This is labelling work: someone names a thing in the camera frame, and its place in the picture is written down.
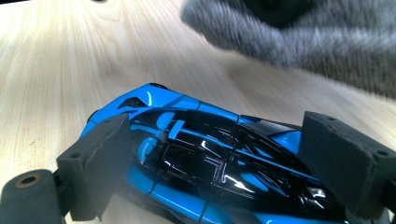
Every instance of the model car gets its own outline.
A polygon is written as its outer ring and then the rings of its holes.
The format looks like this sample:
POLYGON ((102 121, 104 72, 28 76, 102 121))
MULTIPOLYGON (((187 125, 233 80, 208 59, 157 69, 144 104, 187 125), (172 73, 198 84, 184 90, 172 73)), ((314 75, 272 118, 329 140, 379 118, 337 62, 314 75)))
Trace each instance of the model car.
POLYGON ((134 153, 120 193, 175 222, 347 223, 345 208, 296 158, 301 128, 149 83, 88 119, 83 136, 128 113, 134 153))

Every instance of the blue toy car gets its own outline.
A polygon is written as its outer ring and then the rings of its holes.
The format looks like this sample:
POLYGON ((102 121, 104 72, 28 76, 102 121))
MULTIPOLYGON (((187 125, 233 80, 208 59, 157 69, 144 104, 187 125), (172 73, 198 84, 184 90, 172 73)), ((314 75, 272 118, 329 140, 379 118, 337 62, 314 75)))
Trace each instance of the blue toy car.
POLYGON ((238 116, 159 84, 93 113, 128 113, 134 161, 120 192, 181 223, 347 223, 295 154, 300 127, 238 116))

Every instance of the wood grain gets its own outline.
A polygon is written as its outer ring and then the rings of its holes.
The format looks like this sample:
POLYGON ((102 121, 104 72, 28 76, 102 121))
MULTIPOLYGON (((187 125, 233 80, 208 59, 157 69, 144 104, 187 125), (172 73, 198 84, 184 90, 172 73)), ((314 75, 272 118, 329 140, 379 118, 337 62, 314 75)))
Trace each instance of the wood grain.
MULTIPOLYGON (((182 3, 34 0, 0 6, 1 188, 32 169, 54 171, 55 159, 78 139, 94 110, 147 82, 294 124, 305 111, 325 113, 396 148, 396 102, 215 49, 182 24, 182 3)), ((164 220, 115 196, 103 223, 164 220)))

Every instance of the black foam block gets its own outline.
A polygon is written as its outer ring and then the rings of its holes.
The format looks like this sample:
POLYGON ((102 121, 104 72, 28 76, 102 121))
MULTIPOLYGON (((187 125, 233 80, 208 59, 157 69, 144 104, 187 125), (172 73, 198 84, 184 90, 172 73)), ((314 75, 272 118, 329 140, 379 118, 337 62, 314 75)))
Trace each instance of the black foam block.
POLYGON ((351 213, 381 217, 380 197, 396 176, 396 152, 338 119, 305 112, 297 157, 351 213))
POLYGON ((56 160, 60 178, 72 183, 75 221, 101 217, 133 157, 128 114, 96 125, 56 160))
POLYGON ((52 173, 34 170, 8 181, 2 190, 0 223, 62 224, 52 173))

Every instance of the gray fabric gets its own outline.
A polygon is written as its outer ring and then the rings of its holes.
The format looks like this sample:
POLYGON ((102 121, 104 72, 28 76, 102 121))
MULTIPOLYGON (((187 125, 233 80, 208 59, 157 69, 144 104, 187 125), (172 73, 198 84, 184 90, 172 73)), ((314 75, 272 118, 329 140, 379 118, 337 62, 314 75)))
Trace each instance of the gray fabric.
POLYGON ((188 0, 181 19, 216 47, 396 99, 395 0, 317 0, 283 30, 242 0, 188 0))

